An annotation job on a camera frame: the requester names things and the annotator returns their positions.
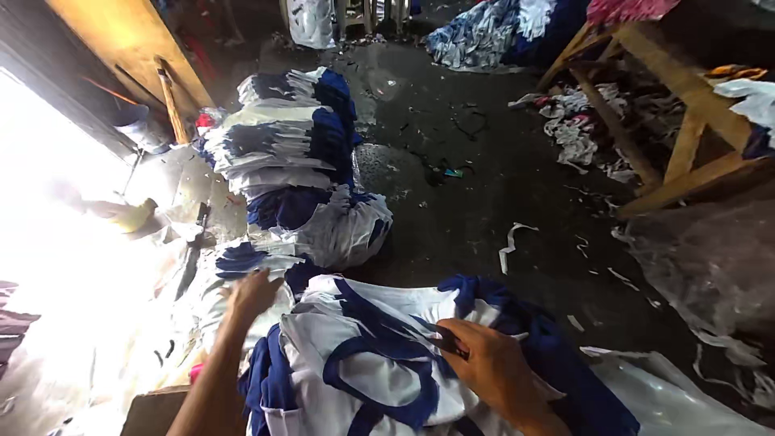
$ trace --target wooden frame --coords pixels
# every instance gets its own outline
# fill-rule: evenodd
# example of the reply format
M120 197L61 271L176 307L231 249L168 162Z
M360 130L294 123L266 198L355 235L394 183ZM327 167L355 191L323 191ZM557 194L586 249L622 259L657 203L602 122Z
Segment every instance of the wooden frame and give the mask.
M687 106L664 177L643 157L616 113L592 85L591 80L599 68L583 69L577 65L584 65L584 62L574 61L579 54L605 41L608 41L608 46L598 62L604 62L619 51L627 50ZM596 31L589 23L584 24L543 75L538 89L545 91L557 73L566 68L570 69L590 104L598 111L614 137L615 146L630 161L632 169L643 181L643 186L636 192L639 198L619 210L621 218L659 209L708 187L725 175L765 161L742 158L741 153L751 134L748 120L729 110L729 106L735 104L734 100L716 95L691 63L671 53L652 23L631 22L602 31ZM713 129L734 151L694 168L694 158L705 127Z

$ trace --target fabric pile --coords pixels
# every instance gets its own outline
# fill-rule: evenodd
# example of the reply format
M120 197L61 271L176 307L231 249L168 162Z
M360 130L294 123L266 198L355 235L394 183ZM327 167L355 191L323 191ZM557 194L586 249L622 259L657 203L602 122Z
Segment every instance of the fabric pile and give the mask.
M615 83L605 83L595 87L614 112L620 117L624 116L627 101L620 95L618 86ZM586 174L587 170L579 165L592 164L598 144L591 137L595 130L595 123L591 118L592 109L584 92L579 87L565 87L559 95L527 94L514 106L528 103L540 108L539 113L549 118L543 131L563 148L557 161L576 168L581 174ZM622 156L614 164L600 164L600 166L606 171L608 177L620 182L627 182L635 175Z
M308 286L256 343L239 380L253 435L521 434L431 342L436 322L450 317L519 340L534 383L576 436L639 431L552 316L503 285L457 275L438 288L397 289L316 274L286 271L288 282Z
M433 60L454 71L548 67L581 28L588 0L489 0L427 36Z
M344 78L254 74L245 106L208 130L197 150L247 200L248 224L296 244L316 265L343 270L376 254L392 225L385 197L353 181L355 105Z

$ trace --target dirty floor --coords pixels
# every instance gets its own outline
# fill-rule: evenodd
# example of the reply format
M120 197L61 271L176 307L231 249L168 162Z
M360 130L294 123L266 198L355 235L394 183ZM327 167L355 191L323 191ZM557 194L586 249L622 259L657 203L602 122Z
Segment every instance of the dirty floor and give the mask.
M248 19L248 9L240 14L238 2L235 7L239 19ZM435 28L468 7L465 1L450 7L432 3L412 26ZM611 236L611 228L620 223L610 217L606 202L582 193L611 195L613 203L623 204L631 198L630 189L600 171L580 175L556 163L559 148L543 133L545 120L527 109L507 109L509 101L534 89L534 74L455 73L433 65L413 42L325 52L289 50L267 39L248 46L253 57L235 65L236 83L253 71L308 71L319 65L350 83L357 128L373 144L357 149L363 184L387 196L394 226L382 252L345 271L346 277L399 287L435 285L454 274L504 282L519 298L553 313L577 345L658 351L705 392L751 416L731 389L695 375L696 337L647 284L626 245ZM210 199L215 214L210 224L223 237L238 237L245 229L244 205L227 199L226 183L192 154L173 151L145 165L172 174L162 181L168 186L165 202ZM432 186L423 160L467 167L462 178L444 178L445 183ZM514 223L538 231L515 231L517 249L508 256L508 274L503 275L498 250L506 246ZM631 279L639 291L610 269ZM584 332L570 324L569 315ZM720 357L719 350L706 350L703 373L732 379Z

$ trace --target pink fabric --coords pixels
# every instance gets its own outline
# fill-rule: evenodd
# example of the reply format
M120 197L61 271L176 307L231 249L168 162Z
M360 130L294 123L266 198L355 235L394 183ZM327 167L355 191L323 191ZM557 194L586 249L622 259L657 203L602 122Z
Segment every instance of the pink fabric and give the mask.
M191 380L192 385L196 382L197 377L199 377L199 373L202 372L202 368L204 367L204 363L198 363L197 365L191 367L191 371L188 372L188 378Z
M659 20L678 2L680 0L592 0L587 7L587 21L597 25Z

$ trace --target hand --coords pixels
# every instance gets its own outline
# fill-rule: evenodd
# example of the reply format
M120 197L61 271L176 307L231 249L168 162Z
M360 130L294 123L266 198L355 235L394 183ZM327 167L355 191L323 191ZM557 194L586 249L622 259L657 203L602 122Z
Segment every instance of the hand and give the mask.
M519 342L479 324L448 319L438 322L458 338L468 360L441 350L460 379L488 406L525 436L569 435L565 424L541 399Z
M250 328L256 317L272 306L282 284L282 278L269 281L268 269L251 272L237 280L231 288L229 308L223 323L237 323L238 326Z

